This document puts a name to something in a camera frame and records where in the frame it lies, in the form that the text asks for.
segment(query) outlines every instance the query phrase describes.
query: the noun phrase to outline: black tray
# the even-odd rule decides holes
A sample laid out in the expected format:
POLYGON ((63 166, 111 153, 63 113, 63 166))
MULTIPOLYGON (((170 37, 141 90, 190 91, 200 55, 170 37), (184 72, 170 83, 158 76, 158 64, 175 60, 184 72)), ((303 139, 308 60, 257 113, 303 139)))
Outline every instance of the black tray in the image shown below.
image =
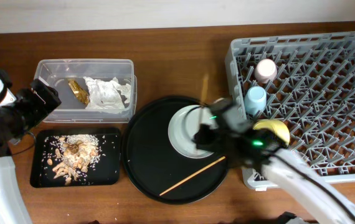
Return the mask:
POLYGON ((198 101, 193 98, 168 96, 145 106, 129 122, 122 140, 123 165, 132 183, 149 198, 169 204, 191 203, 212 193, 224 180, 228 170, 226 160, 159 196, 221 157, 213 154, 190 159, 180 155, 169 142, 172 116, 181 108, 196 104, 198 101))
POLYGON ((43 159, 43 153, 51 152, 54 154, 55 149, 50 151, 50 143, 55 141, 53 136, 65 136, 74 134, 92 134, 95 135, 101 146, 102 152, 105 154, 100 156, 100 161, 95 165, 95 169, 88 168, 86 181, 80 177, 81 181, 72 181, 70 186, 82 185, 110 185, 117 182, 120 176, 120 139, 121 134, 118 128, 74 128, 74 129, 55 129, 41 131, 37 135, 35 145, 34 159, 32 161, 30 183, 33 187, 64 187, 65 179, 59 177, 53 179, 55 172, 52 168, 61 161, 55 162, 50 166, 47 164, 47 158, 43 159))

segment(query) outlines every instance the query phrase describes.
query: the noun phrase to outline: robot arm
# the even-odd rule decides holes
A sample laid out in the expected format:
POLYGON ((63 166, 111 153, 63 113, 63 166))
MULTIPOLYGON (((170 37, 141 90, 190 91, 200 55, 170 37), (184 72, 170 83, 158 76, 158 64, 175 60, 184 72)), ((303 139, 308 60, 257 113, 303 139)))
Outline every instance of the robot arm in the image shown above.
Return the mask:
POLYGON ((320 223, 355 223, 355 204, 327 184, 294 151, 286 149, 278 136, 267 129, 253 130, 254 123, 240 118, 237 106, 228 99, 208 108, 218 128, 201 125, 193 139, 198 149, 224 154, 231 166, 254 168, 288 192, 320 223))
POLYGON ((327 184, 288 149, 279 149, 261 173, 299 202, 320 223, 355 223, 355 204, 327 184))
POLYGON ((39 80, 15 96, 10 87, 7 73, 0 70, 0 223, 32 223, 18 188, 8 142, 19 142, 61 101, 54 89, 39 80))

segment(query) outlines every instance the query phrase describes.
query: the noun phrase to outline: chopstick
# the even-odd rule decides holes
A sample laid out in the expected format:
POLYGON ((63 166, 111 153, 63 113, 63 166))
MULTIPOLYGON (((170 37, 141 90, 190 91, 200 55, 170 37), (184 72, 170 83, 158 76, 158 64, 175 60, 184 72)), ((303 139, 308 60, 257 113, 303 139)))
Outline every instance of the chopstick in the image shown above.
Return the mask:
POLYGON ((199 173, 201 173, 202 171, 204 171, 204 170, 206 170, 206 169, 212 167, 213 165, 217 164, 218 162, 220 162, 220 161, 222 161, 222 160, 224 160, 224 159, 226 159, 225 156, 220 157, 220 158, 219 158, 218 160, 216 160, 215 162, 209 164, 208 166, 205 166, 205 167, 202 168, 201 170, 199 170, 199 171, 197 171, 197 172, 191 174, 190 176, 188 176, 188 177, 186 177, 185 179, 181 180, 179 183, 173 185, 172 187, 168 188, 168 189, 165 190, 164 192, 160 193, 159 196, 162 196, 162 195, 168 193, 169 191, 175 189, 176 187, 179 187, 181 184, 183 184, 183 183, 185 183, 186 181, 188 181, 189 179, 195 177, 197 174, 199 174, 199 173))
MULTIPOLYGON (((208 79, 209 79, 208 74, 205 74, 204 77, 202 78, 202 90, 201 90, 200 106, 204 105, 205 101, 207 100, 208 79)), ((204 106, 201 106, 200 115, 199 115, 199 119, 198 119, 198 130, 200 129, 200 126, 201 126, 203 110, 204 110, 204 106)))

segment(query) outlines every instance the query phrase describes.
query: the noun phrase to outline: yellow lid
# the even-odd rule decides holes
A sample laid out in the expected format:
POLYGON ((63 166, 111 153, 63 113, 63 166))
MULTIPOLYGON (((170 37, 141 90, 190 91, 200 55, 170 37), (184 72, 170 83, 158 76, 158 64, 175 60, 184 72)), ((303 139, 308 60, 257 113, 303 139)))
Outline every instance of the yellow lid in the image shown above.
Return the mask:
POLYGON ((277 137, 283 140, 285 144, 287 144, 287 146, 290 144, 290 130, 288 130, 288 127, 283 121, 275 119, 266 119, 256 122, 255 125, 252 127, 252 129, 254 130, 259 130, 263 128, 273 131, 273 133, 275 133, 277 137))

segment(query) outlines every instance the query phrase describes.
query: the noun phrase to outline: white tissue paper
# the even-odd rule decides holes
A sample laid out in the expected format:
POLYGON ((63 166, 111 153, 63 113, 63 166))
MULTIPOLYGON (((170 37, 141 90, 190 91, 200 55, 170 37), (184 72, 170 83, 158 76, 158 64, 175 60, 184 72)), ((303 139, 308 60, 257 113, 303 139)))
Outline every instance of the white tissue paper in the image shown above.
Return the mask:
POLYGON ((131 86, 129 84, 121 85, 118 79, 113 78, 109 82, 94 80, 90 77, 84 77, 86 86, 89 90, 89 104, 86 109, 124 109, 121 95, 126 97, 125 103, 130 102, 131 86))

